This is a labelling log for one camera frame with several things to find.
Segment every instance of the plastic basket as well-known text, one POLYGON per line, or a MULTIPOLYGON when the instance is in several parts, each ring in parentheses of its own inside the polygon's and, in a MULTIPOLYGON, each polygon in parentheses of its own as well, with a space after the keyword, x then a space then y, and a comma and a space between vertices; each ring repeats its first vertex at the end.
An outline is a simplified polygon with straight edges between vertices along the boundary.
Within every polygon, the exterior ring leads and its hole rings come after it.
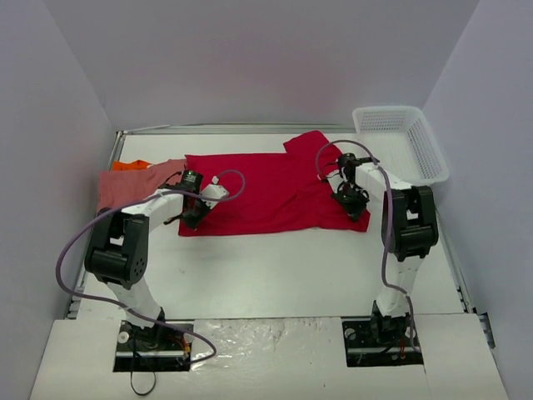
POLYGON ((415 185, 444 182, 450 176, 441 150, 417 107, 364 107, 353 112, 357 140, 381 165, 415 185))

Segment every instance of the white wall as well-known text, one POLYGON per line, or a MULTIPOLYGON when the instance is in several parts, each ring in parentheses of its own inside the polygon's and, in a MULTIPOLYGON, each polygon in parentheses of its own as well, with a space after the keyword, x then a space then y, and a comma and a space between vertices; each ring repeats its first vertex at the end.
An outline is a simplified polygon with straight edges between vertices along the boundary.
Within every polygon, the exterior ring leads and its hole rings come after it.
POLYGON ((115 128, 421 107, 478 0, 45 0, 115 128))
POLYGON ((511 398, 533 393, 533 2, 481 0, 424 112, 451 167, 443 224, 511 398))
MULTIPOLYGON (((95 209, 113 135, 42 0, 0 2, 0 398, 28 398, 67 297, 61 246, 95 209)), ((74 283, 82 247, 68 259, 74 283)))

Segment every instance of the red cloth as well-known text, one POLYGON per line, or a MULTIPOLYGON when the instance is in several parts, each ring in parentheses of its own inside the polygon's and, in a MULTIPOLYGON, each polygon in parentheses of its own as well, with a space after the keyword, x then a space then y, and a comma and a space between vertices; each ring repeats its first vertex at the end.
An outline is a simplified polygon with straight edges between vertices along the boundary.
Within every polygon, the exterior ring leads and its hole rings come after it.
MULTIPOLYGON (((168 160, 143 170, 104 171, 98 181, 98 206, 120 207, 126 203, 147 198, 173 173, 185 169, 185 160, 168 160)), ((182 177, 176 175, 168 182, 178 183, 182 177)))
MULTIPOLYGON (((242 195, 220 202, 194 231, 180 224, 181 236, 226 236, 277 233, 306 228, 349 229, 365 232, 370 214, 365 212, 353 222, 331 198, 328 183, 316 176, 316 153, 328 141, 321 132, 312 131, 284 143, 286 153, 187 155, 187 167, 204 175, 205 187, 212 177, 227 169, 241 171, 247 179, 242 195)), ((320 165, 333 163, 341 155, 330 146, 322 152, 320 165)), ((328 173, 335 166, 325 168, 328 173)), ((221 178, 230 193, 241 186, 234 174, 221 178)))

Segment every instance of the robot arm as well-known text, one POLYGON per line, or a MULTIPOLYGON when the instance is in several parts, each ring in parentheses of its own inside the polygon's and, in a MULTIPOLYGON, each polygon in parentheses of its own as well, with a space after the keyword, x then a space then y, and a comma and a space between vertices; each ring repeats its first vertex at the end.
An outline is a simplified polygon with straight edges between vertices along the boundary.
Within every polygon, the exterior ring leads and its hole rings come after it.
MULTIPOLYGON (((335 198, 357 220, 366 209, 370 196, 383 202, 381 239, 386 243, 388 198, 385 179, 370 158, 343 154, 337 160, 342 183, 332 184, 335 198)), ((432 246, 438 241, 433 192, 427 186, 413 186, 387 172, 392 195, 392 234, 386 265, 386 282, 372 309, 372 330, 379 342, 389 343, 402 335, 409 325, 409 305, 416 273, 432 246)))
MULTIPOLYGON (((202 178, 201 174, 185 171, 178 185, 162 185, 153 194, 171 190, 198 194, 202 178)), ((208 198, 227 197, 228 191, 216 183, 214 178, 213 183, 200 194, 208 198)), ((153 299, 143 277, 148 261, 148 235, 164 222, 174 219, 181 210, 178 218, 188 227, 196 228, 216 205, 217 202, 213 201, 168 194, 141 205, 125 207, 95 225, 85 257, 85 268, 113 290, 118 301, 141 315, 164 321, 164 312, 153 299)), ((127 321, 140 329, 154 325, 129 312, 127 321)))

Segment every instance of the white platform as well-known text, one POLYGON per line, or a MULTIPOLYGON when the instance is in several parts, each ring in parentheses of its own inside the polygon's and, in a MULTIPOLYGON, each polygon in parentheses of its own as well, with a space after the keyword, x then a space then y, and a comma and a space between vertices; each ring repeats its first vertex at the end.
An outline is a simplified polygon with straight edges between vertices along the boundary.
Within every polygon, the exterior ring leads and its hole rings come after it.
MULTIPOLYGON (((296 134, 127 136, 121 161, 159 163, 186 153, 284 152, 296 134)), ((330 140, 355 134, 329 134, 330 140)), ((353 146, 340 146, 353 150, 353 146)), ((170 319, 361 316, 381 287, 381 205, 368 232, 307 229, 240 237, 178 237, 177 222, 150 236, 146 280, 170 319)), ((112 296, 92 275, 85 293, 112 296)), ((413 291, 416 314, 462 313, 441 242, 413 291)), ((82 300, 79 319, 123 318, 110 304, 82 300)))
MULTIPOLYGON (((293 136, 128 136, 121 160, 281 152, 293 136)), ((158 373, 149 398, 507 399, 477 316, 462 312, 440 242, 413 292, 424 366, 346 366, 339 316, 367 315, 381 285, 381 205, 372 202, 371 212, 367 233, 184 238, 177 225, 154 231, 146 274, 154 297, 169 318, 196 319, 195 330, 219 355, 190 372, 158 373)), ((112 296, 92 277, 85 291, 112 296)), ((82 301, 78 320, 56 321, 32 400, 138 398, 129 374, 112 372, 122 318, 115 307, 82 301)), ((192 351, 198 357, 208 349, 196 340, 192 351)), ((134 382, 144 390, 152 375, 136 373, 134 382)))
MULTIPOLYGON (((56 321, 31 400, 138 398, 129 373, 112 372, 118 324, 56 321)), ((339 318, 199 321, 220 355, 158 373, 148 398, 507 399, 476 315, 423 315, 417 326, 425 366, 348 368, 339 318)), ((193 343, 195 356, 206 351, 193 343)), ((134 376, 138 390, 152 380, 134 376)))

